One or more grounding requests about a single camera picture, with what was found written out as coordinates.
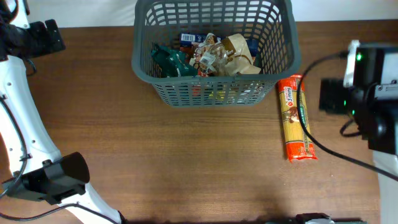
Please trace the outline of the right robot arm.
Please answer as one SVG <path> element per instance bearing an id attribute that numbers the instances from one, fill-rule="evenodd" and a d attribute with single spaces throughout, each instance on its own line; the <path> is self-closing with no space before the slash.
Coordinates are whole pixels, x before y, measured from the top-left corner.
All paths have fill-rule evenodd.
<path id="1" fill-rule="evenodd" d="M 344 78 L 326 79 L 321 84 L 320 109 L 346 114 L 340 129 L 345 138 L 362 137 L 373 152 L 373 164 L 333 151 L 309 139 L 322 151 L 378 174 L 381 223 L 397 223 L 397 46 L 353 40 L 342 50 L 313 61 L 306 77 L 328 60 L 346 60 Z"/>

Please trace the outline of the clear mushroom pouch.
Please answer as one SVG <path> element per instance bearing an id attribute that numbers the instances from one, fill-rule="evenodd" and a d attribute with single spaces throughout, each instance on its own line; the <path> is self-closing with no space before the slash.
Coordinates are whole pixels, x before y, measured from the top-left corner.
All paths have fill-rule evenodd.
<path id="1" fill-rule="evenodd" d="M 227 38 L 221 39 L 208 33 L 204 40 L 194 47 L 189 65 L 197 69 L 200 77 L 230 77 Z"/>

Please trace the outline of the green Nescafe coffee bag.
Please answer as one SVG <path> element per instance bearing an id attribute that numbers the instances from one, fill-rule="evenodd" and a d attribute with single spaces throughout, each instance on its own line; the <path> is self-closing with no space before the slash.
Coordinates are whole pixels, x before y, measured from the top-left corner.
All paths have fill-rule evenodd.
<path id="1" fill-rule="evenodd" d="M 219 77 L 200 77 L 197 69 L 186 61 L 188 54 L 181 50 L 154 45 L 151 52 L 160 78 L 175 78 L 174 82 L 155 84 L 154 87 L 165 103 L 171 106 L 221 105 L 226 98 L 224 83 Z"/>

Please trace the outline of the San Remo spaghetti packet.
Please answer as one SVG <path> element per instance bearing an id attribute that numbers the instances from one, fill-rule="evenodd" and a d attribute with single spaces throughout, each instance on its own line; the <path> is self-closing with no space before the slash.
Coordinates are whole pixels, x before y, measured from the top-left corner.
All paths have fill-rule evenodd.
<path id="1" fill-rule="evenodd" d="M 290 162 L 304 159 L 317 159 L 314 143 L 305 134 L 300 124 L 299 112 L 302 115 L 302 121 L 306 130 L 310 132 L 304 83 L 302 83 L 300 88 L 300 100 L 297 101 L 297 90 L 301 78 L 301 75 L 295 74 L 277 82 L 285 150 Z"/>

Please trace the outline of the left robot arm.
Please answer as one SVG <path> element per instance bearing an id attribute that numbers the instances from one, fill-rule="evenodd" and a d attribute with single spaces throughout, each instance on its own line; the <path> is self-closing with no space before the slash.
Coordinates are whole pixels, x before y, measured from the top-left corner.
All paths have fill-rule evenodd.
<path id="1" fill-rule="evenodd" d="M 1 196 L 66 209 L 82 223 L 126 223 L 90 184 L 79 152 L 63 156 L 51 140 L 33 101 L 26 65 L 32 58 L 65 50 L 53 19 L 29 22 L 27 1 L 1 1 L 1 137 L 12 178 Z"/>

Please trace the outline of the Kleenex tissue multipack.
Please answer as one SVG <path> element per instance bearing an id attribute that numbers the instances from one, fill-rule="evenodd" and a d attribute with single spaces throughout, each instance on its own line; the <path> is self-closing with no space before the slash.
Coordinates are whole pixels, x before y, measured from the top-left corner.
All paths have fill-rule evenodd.
<path id="1" fill-rule="evenodd" d="M 208 36 L 204 34 L 189 34 L 180 33 L 180 46 L 181 47 L 193 47 L 197 48 L 202 45 L 207 45 L 206 40 Z M 259 41 L 255 39 L 246 39 L 249 51 L 252 57 L 255 57 L 258 53 Z"/>

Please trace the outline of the beige rice pouch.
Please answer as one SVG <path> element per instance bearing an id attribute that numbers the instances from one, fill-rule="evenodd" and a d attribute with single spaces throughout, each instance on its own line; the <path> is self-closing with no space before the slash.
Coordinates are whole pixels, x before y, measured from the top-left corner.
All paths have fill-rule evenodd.
<path id="1" fill-rule="evenodd" d="M 225 64 L 228 76 L 259 74 L 261 68 L 254 65 L 246 39 L 242 34 L 234 34 L 221 41 L 226 51 Z"/>

